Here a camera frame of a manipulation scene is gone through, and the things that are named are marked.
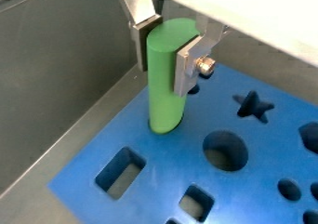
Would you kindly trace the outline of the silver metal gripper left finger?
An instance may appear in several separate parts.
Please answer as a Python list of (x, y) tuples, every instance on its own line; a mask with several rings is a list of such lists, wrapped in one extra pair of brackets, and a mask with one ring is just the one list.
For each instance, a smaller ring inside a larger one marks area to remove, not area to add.
[(152, 0), (118, 0), (129, 21), (130, 37), (134, 42), (137, 67), (144, 72), (146, 63), (146, 36), (161, 23), (162, 18), (154, 12)]

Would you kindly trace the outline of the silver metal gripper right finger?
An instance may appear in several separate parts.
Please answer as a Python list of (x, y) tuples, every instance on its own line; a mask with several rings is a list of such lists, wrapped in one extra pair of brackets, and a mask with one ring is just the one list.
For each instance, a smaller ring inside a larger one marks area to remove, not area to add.
[(178, 97), (182, 97), (196, 85), (199, 74), (212, 73), (215, 61), (211, 59), (211, 49), (229, 33), (224, 24), (203, 14), (196, 15), (195, 27), (199, 34), (176, 53), (173, 93)]

